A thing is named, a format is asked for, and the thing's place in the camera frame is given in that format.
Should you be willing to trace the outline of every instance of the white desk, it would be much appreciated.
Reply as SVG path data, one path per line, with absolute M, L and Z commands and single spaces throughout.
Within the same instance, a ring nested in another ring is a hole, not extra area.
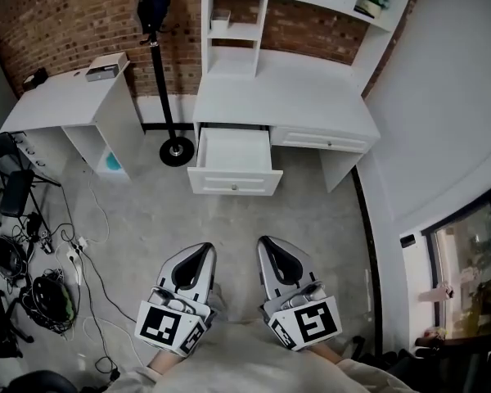
M 268 50 L 253 79 L 204 75 L 193 123 L 198 158 L 187 171 L 206 194 L 272 195 L 283 171 L 271 169 L 270 145 L 319 149 L 330 191 L 380 138 L 350 66 Z
M 22 95 L 1 132 L 16 133 L 18 147 L 41 172 L 61 175 L 76 148 L 104 178 L 129 180 L 144 133 L 124 78 L 88 82 L 88 69 L 52 76 Z M 107 168 L 113 153 L 122 169 Z

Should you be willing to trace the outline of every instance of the gray floor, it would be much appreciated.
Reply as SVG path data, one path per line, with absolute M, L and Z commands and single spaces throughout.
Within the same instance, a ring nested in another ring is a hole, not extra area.
M 366 239 L 362 218 L 349 175 L 330 194 L 326 193 L 318 154 L 314 150 L 274 147 L 273 168 L 283 169 L 284 176 L 274 196 L 206 196 L 192 193 L 186 168 L 168 168 L 161 164 L 158 150 L 165 133 L 149 132 L 139 156 L 141 173 L 131 185 L 109 183 L 96 175 L 91 185 L 99 204 L 105 209 L 110 235 L 103 244 L 88 248 L 101 273 L 106 290 L 129 315 L 136 317 L 140 300 L 148 297 L 160 266 L 184 247 L 212 242 L 218 261 L 215 281 L 223 290 L 231 320 L 258 318 L 257 307 L 264 295 L 259 284 L 255 244 L 264 235 L 286 239 L 310 254 L 327 292 L 335 295 L 344 333 L 336 338 L 335 347 L 354 335 L 368 338 L 371 346 L 374 323 L 372 288 Z M 76 232 L 86 238 L 103 241 L 106 224 L 88 189 L 90 169 L 78 157 L 71 161 L 61 181 L 65 187 Z M 51 187 L 45 197 L 44 214 L 50 227 L 67 222 L 61 190 Z M 9 233 L 14 223 L 4 223 Z M 60 232 L 53 238 L 61 242 Z M 65 269 L 66 281 L 76 293 L 74 269 L 66 259 L 68 247 L 57 252 Z M 40 250 L 30 265 L 36 277 L 47 268 L 60 266 L 54 255 Z M 89 263 L 86 277 L 92 290 L 95 315 L 107 319 L 129 332 L 133 324 L 121 316 L 103 296 L 97 276 Z M 0 278 L 0 289 L 6 284 Z M 87 288 L 82 288 L 80 316 L 89 316 Z M 94 322 L 79 318 L 74 333 L 66 340 L 38 327 L 17 308 L 19 326 L 35 337 L 36 342 L 20 347 L 22 360 L 0 360 L 0 382 L 22 371 L 52 369 L 67 376 L 79 386 L 105 380 L 94 369 L 103 355 Z M 107 348 L 121 368 L 137 365 L 128 335 L 117 327 L 103 323 Z M 150 346 L 134 340 L 144 363 L 153 355 Z

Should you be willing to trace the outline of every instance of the window frame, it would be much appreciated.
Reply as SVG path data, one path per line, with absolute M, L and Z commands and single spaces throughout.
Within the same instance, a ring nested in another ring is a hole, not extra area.
M 480 208 L 483 208 L 484 206 L 487 205 L 491 206 L 491 189 L 489 189 L 487 192 L 485 192 L 478 198 L 474 199 L 466 206 L 462 207 L 460 210 L 456 211 L 455 213 L 449 215 L 445 219 L 442 219 L 438 223 L 435 223 L 421 231 L 421 235 L 426 238 L 426 245 L 427 245 L 427 250 L 429 253 L 430 265 L 431 265 L 431 280 L 432 280 L 433 288 L 436 288 L 439 282 L 443 281 L 443 275 L 442 275 L 443 270 L 442 270 L 442 264 L 439 256 L 439 251 L 435 247 L 436 232 L 439 231 L 441 228 L 448 226 L 449 224 L 455 223 L 457 221 L 460 221 L 468 217 L 469 215 L 475 213 Z M 433 307 L 435 312 L 435 326 L 445 327 L 445 323 L 446 323 L 445 301 L 433 303 Z M 474 339 L 475 340 L 474 343 L 476 343 L 477 340 L 479 340 L 480 338 L 483 337 L 462 338 L 462 341 Z M 458 339 L 452 339 L 448 341 L 454 343 L 455 341 L 458 342 Z

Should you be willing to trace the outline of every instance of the white shelving unit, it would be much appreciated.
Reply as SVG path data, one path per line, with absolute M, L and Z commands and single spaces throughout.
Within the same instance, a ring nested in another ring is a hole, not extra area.
M 384 54 L 408 3 L 408 0 L 390 0 L 390 8 L 382 11 L 380 18 L 373 19 L 354 10 L 357 0 L 294 1 L 326 7 L 370 24 L 370 28 L 353 63 L 352 74 L 356 79 L 356 86 L 360 93 L 366 87 Z M 202 65 L 206 75 L 218 75 L 224 78 L 255 78 L 267 5 L 268 0 L 259 0 L 259 13 L 256 24 L 231 23 L 227 30 L 216 32 L 210 28 L 213 0 L 202 0 Z M 251 41 L 253 43 L 252 51 L 234 47 L 225 50 L 223 47 L 215 49 L 212 40 L 217 38 Z
M 211 29 L 213 0 L 202 0 L 202 65 L 207 75 L 224 78 L 248 78 L 256 75 L 260 40 L 264 29 L 268 0 L 259 0 L 256 23 L 231 22 L 224 31 Z M 213 45 L 213 39 L 240 39 L 251 47 Z
M 123 74 L 88 82 L 88 69 L 50 77 L 24 93 L 2 132 L 18 133 L 18 147 L 44 174 L 58 178 L 76 151 L 101 177 L 129 181 L 144 133 Z M 111 170 L 110 153 L 122 166 Z
M 294 1 L 370 24 L 352 65 L 261 50 L 268 0 L 259 0 L 255 24 L 231 23 L 219 31 L 210 28 L 214 0 L 202 0 L 204 74 L 193 115 L 198 163 L 188 169 L 195 193 L 273 194 L 282 172 L 262 163 L 270 160 L 266 138 L 271 145 L 318 149 L 330 191 L 380 138 L 361 94 L 408 0 L 390 0 L 378 19 L 356 12 L 357 0 Z M 240 39 L 250 47 L 214 45 L 214 39 Z M 243 132 L 257 125 L 262 128 Z M 241 153 L 249 149 L 252 157 Z

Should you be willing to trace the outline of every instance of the desk drawer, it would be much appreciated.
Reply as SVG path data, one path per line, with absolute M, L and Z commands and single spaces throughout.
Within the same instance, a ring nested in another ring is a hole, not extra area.
M 272 195 L 283 174 L 272 169 L 268 132 L 250 129 L 202 129 L 187 172 L 194 193 L 261 196 Z
M 271 127 L 271 144 L 355 153 L 364 153 L 367 148 L 367 142 L 356 138 L 335 137 L 327 131 L 286 127 Z

